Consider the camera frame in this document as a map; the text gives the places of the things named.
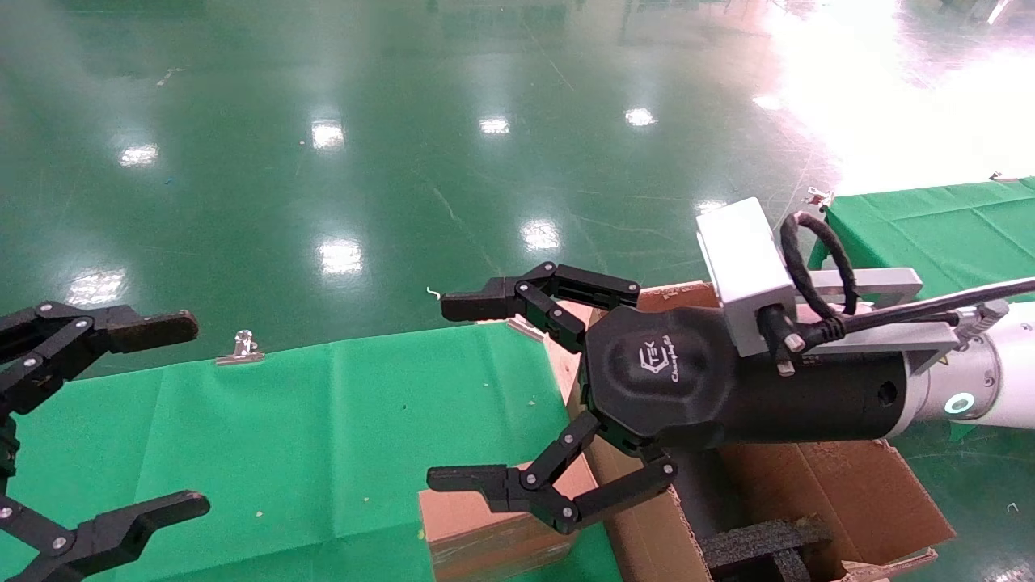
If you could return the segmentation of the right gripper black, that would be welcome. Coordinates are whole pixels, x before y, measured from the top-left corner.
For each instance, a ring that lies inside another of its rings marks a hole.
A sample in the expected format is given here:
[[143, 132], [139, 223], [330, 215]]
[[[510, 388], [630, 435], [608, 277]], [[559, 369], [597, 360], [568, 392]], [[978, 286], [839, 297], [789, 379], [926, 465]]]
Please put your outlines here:
[[[584, 350], [590, 411], [526, 468], [430, 467], [428, 489], [477, 492], [491, 512], [529, 513], [569, 535], [666, 493], [678, 468], [659, 447], [876, 440], [901, 419], [901, 354], [820, 355], [783, 377], [771, 355], [738, 353], [717, 308], [640, 312], [639, 294], [635, 281], [553, 262], [521, 277], [492, 277], [477, 292], [443, 294], [448, 321], [520, 316], [566, 351]], [[559, 301], [611, 312], [585, 331]], [[596, 437], [631, 453], [642, 468], [576, 497], [563, 494], [557, 482]]]

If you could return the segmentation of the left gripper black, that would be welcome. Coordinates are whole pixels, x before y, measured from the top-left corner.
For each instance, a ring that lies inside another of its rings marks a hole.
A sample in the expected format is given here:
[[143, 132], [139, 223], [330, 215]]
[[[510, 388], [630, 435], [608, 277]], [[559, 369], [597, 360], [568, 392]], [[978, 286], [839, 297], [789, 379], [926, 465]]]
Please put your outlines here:
[[[187, 310], [144, 316], [132, 305], [81, 309], [45, 302], [1, 321], [1, 412], [29, 414], [108, 353], [134, 353], [197, 338]], [[1, 478], [14, 476], [16, 421], [2, 417]], [[207, 515], [203, 494], [182, 491], [103, 512], [67, 529], [12, 498], [1, 496], [5, 533], [37, 550], [10, 581], [82, 581], [140, 559], [156, 531]]]

